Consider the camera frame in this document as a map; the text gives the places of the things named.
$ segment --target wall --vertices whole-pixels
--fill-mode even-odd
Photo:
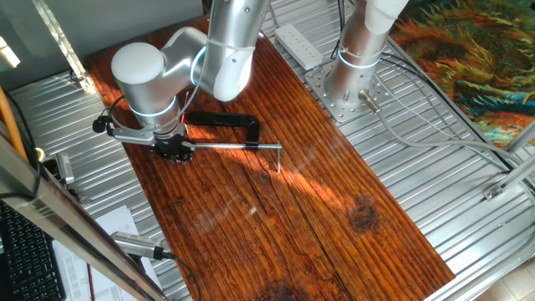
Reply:
[[[80,58],[202,15],[201,0],[46,0]],[[0,0],[0,36],[21,60],[0,73],[6,89],[69,69],[31,0]]]

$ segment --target colorful painting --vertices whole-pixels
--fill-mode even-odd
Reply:
[[[410,0],[392,31],[399,46],[500,147],[535,119],[530,7],[532,0]]]

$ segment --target keyboard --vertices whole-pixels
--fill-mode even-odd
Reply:
[[[0,201],[0,299],[65,300],[52,239]]]

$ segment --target wood grain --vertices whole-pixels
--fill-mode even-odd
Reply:
[[[184,25],[137,40],[161,48]],[[206,18],[187,25],[207,30]],[[107,105],[121,96],[110,71],[120,46],[86,60]],[[454,278],[266,38],[236,100],[200,93],[191,110],[255,115],[261,142],[284,147],[277,173],[271,151],[198,150],[187,166],[174,166],[125,145],[171,250],[196,271],[205,300],[418,300]],[[137,126],[125,103],[117,115]],[[242,129],[190,134],[245,141]]]

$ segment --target orange cable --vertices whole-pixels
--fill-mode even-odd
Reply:
[[[28,156],[26,156],[26,151],[24,150],[23,139],[18,131],[17,121],[15,120],[15,116],[13,116],[11,106],[9,106],[8,103],[8,98],[6,98],[6,95],[3,93],[2,87],[0,87],[0,112],[2,113],[3,122],[5,122],[8,127],[11,144],[18,154],[29,163]]]

